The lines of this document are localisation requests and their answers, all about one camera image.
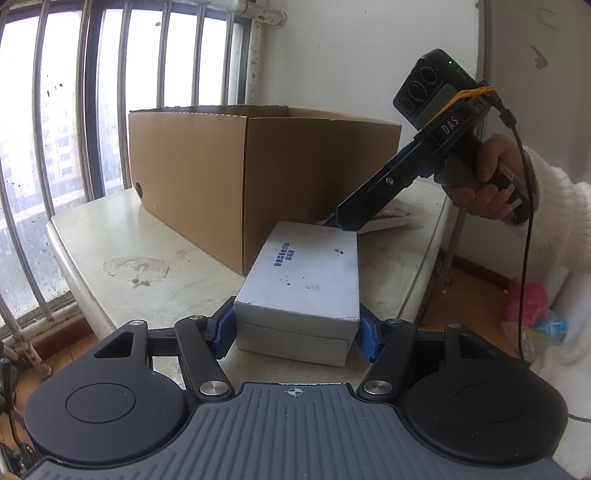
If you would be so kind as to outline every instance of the camera lens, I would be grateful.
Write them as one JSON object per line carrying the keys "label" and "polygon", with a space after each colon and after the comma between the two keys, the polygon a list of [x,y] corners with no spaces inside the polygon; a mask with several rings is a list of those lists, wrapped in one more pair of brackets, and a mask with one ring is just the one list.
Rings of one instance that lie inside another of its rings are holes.
{"label": "camera lens", "polygon": [[417,102],[424,102],[427,98],[427,89],[422,83],[419,83],[416,80],[413,80],[408,84],[408,93]]}
{"label": "camera lens", "polygon": [[402,110],[406,113],[412,113],[414,110],[414,105],[408,98],[400,100],[400,107],[402,107]]}
{"label": "camera lens", "polygon": [[431,67],[423,67],[421,69],[421,78],[425,83],[433,85],[437,81],[437,73]]}

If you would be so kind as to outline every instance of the cardboard box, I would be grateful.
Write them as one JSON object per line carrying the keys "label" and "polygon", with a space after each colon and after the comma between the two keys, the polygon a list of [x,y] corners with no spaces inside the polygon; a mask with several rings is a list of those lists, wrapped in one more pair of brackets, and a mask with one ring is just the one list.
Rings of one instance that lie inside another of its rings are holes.
{"label": "cardboard box", "polygon": [[239,349],[344,366],[359,328],[357,234],[278,222],[234,310]]}
{"label": "cardboard box", "polygon": [[328,218],[396,154],[400,129],[286,106],[131,112],[131,177],[146,209],[247,273],[278,220]]}

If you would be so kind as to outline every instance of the screw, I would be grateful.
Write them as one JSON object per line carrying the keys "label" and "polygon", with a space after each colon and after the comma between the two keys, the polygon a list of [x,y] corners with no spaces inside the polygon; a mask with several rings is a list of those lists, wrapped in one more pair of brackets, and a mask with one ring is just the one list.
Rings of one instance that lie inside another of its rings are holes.
{"label": "screw", "polygon": [[199,387],[199,391],[203,395],[208,395],[210,397],[218,397],[220,395],[224,395],[230,387],[228,387],[227,383],[220,382],[218,380],[213,380],[210,382],[204,382]]}
{"label": "screw", "polygon": [[363,389],[370,395],[384,395],[392,391],[392,385],[385,380],[370,380],[364,383]]}

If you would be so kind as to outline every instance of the brown cardboard box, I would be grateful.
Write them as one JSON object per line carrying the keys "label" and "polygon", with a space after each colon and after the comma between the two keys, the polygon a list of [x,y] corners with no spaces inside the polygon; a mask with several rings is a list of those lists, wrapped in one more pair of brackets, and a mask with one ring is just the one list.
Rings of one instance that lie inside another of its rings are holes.
{"label": "brown cardboard box", "polygon": [[247,273],[277,221],[328,218],[396,154],[400,130],[286,106],[130,112],[132,183],[156,217]]}

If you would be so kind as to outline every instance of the crosshair mark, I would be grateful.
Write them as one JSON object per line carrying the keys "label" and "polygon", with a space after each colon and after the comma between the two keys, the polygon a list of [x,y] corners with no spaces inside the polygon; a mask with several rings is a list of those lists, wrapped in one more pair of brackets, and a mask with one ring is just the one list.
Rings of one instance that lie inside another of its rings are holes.
{"label": "crosshair mark", "polygon": [[298,395],[302,395],[302,393],[306,393],[304,390],[298,387],[291,387],[289,390],[284,390],[284,392],[294,398],[296,398]]}

